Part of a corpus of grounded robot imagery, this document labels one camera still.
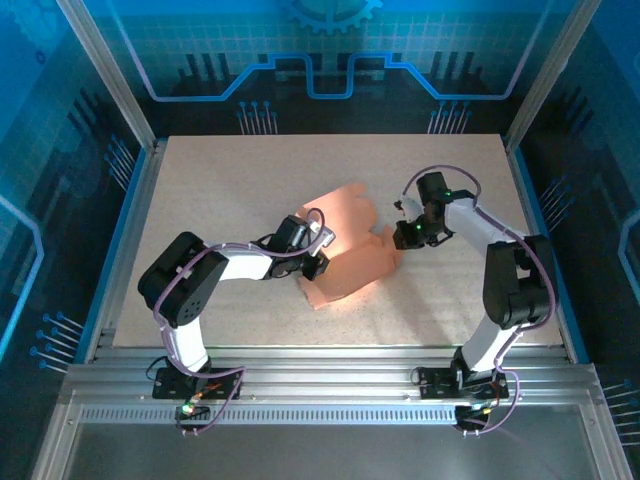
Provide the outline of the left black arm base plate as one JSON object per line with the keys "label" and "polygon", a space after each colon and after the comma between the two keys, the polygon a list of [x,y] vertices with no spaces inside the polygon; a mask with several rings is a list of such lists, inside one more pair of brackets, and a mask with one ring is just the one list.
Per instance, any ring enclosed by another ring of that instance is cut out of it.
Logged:
{"label": "left black arm base plate", "polygon": [[152,397],[188,400],[199,394],[200,400],[224,400],[229,397],[239,380],[239,373],[203,379],[186,376],[173,367],[165,367],[157,370]]}

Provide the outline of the aluminium corner post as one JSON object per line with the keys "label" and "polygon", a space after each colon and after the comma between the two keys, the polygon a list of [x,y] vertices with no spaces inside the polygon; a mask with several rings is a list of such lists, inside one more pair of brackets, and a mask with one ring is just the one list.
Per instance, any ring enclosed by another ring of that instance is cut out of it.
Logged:
{"label": "aluminium corner post", "polygon": [[507,131],[504,143],[508,156],[513,155],[519,147],[560,74],[566,68],[601,2],[602,0],[576,0]]}
{"label": "aluminium corner post", "polygon": [[55,0],[136,140],[153,154],[157,139],[83,0]]}

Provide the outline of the left aluminium corner post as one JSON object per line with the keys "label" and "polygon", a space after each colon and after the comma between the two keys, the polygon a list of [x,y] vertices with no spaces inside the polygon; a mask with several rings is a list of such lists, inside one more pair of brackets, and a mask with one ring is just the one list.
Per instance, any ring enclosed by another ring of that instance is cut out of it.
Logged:
{"label": "left aluminium corner post", "polygon": [[136,140],[153,154],[157,139],[83,0],[55,0]]}

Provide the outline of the right small LED circuit board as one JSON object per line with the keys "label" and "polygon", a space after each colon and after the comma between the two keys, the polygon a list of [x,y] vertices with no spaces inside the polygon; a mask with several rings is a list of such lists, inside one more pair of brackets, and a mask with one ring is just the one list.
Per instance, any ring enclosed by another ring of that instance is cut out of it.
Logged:
{"label": "right small LED circuit board", "polygon": [[455,418],[458,422],[466,422],[471,419],[486,422],[495,406],[496,402],[494,400],[470,405],[458,405],[455,407]]}

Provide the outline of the left small LED circuit board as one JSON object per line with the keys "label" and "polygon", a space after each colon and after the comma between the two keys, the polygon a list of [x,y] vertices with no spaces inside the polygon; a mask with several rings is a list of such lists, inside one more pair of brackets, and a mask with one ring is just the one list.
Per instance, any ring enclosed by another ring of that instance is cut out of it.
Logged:
{"label": "left small LED circuit board", "polygon": [[209,407],[203,404],[206,398],[204,392],[198,392],[189,397],[176,411],[176,419],[179,421],[200,418],[209,413]]}

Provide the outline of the right aluminium side rail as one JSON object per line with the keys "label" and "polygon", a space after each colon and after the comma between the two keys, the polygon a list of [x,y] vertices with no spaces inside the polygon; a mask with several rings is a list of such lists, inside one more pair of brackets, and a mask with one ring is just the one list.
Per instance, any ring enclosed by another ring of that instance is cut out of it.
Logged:
{"label": "right aluminium side rail", "polygon": [[[551,233],[544,222],[542,207],[540,206],[540,201],[538,200],[532,177],[521,149],[516,147],[507,154],[507,159],[511,167],[529,229],[532,232],[542,233],[548,238],[551,238]],[[557,261],[556,251],[554,247],[551,247],[551,249],[555,267],[557,282],[556,294],[558,298],[555,323],[557,324],[562,338],[562,344],[570,360],[573,363],[588,364],[590,358],[581,335],[561,268]]]}

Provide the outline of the grey metal panel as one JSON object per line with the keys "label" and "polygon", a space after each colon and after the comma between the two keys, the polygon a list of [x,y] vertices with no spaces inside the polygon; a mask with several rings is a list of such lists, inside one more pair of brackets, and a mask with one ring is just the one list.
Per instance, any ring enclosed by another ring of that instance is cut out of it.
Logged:
{"label": "grey metal panel", "polygon": [[594,420],[543,408],[464,437],[435,426],[68,426],[29,480],[635,480]]}

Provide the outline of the left aluminium side rail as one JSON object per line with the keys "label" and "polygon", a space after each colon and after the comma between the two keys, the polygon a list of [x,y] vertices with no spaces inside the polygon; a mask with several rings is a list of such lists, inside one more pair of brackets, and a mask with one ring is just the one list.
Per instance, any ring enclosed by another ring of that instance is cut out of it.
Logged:
{"label": "left aluminium side rail", "polygon": [[140,153],[86,317],[76,364],[93,361],[103,331],[120,319],[166,146],[161,139],[152,153]]}

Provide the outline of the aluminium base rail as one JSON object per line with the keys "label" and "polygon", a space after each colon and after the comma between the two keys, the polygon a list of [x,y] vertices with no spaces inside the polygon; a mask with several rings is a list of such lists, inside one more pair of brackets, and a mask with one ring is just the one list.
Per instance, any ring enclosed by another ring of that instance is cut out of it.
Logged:
{"label": "aluminium base rail", "polygon": [[[410,380],[416,367],[446,367],[454,348],[418,346],[211,348],[214,366],[242,366],[241,402],[248,404],[394,404],[416,402]],[[157,348],[101,347],[88,364],[68,369],[59,399],[65,403],[142,404],[152,383],[145,370]],[[519,344],[504,361],[516,372],[523,406],[601,404],[594,366],[574,364],[560,346]]]}

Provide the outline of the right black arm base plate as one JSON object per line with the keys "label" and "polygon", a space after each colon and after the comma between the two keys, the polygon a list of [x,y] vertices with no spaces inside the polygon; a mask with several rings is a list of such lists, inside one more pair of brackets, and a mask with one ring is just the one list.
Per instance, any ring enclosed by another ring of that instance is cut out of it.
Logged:
{"label": "right black arm base plate", "polygon": [[464,374],[455,368],[416,367],[410,374],[423,400],[504,400],[510,398],[506,376],[496,371]]}

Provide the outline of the aluminium side rail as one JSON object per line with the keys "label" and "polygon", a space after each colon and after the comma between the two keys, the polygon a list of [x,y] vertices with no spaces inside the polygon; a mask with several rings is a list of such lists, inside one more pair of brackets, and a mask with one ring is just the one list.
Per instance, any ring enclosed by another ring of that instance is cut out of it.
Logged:
{"label": "aluminium side rail", "polygon": [[[507,154],[507,159],[511,167],[529,229],[532,232],[542,233],[548,238],[551,238],[551,233],[544,222],[542,207],[540,206],[540,201],[538,200],[532,177],[521,149],[516,147]],[[561,268],[557,261],[556,251],[554,247],[551,247],[551,249],[555,267],[557,282],[556,294],[558,298],[555,323],[557,324],[562,338],[562,344],[570,360],[573,363],[588,364],[590,358],[581,335]]]}
{"label": "aluminium side rail", "polygon": [[86,317],[76,364],[93,361],[103,331],[120,319],[166,146],[161,139],[152,153],[140,153]]}

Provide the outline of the brown cardboard paper box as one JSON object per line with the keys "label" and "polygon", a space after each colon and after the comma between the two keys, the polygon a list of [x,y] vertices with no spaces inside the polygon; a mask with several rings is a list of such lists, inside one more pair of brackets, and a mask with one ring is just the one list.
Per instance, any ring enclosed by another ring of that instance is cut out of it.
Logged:
{"label": "brown cardboard paper box", "polygon": [[321,250],[329,264],[314,280],[299,280],[307,301],[319,310],[345,299],[367,285],[392,274],[402,253],[395,248],[393,229],[386,225],[381,232],[373,228],[377,213],[360,183],[344,185],[299,207],[296,215],[305,218],[312,208],[320,209],[325,226],[335,239]]}

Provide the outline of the right aluminium corner post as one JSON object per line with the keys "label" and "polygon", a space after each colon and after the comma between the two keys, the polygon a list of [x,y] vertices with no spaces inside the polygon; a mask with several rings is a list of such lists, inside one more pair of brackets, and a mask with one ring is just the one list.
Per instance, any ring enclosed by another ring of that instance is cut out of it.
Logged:
{"label": "right aluminium corner post", "polygon": [[560,74],[566,68],[601,2],[602,0],[576,0],[507,131],[504,143],[508,156],[513,155],[519,147]]}

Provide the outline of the small led circuit board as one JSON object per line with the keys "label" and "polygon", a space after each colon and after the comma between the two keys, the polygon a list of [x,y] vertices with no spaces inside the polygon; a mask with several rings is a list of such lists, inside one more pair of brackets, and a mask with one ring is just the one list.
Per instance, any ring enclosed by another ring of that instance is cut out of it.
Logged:
{"label": "small led circuit board", "polygon": [[179,421],[200,418],[209,413],[209,407],[203,404],[206,398],[204,392],[198,392],[189,397],[176,411],[176,419]]}
{"label": "small led circuit board", "polygon": [[470,405],[458,405],[455,407],[455,418],[458,422],[466,422],[471,419],[486,422],[495,406],[496,402],[494,400]]}

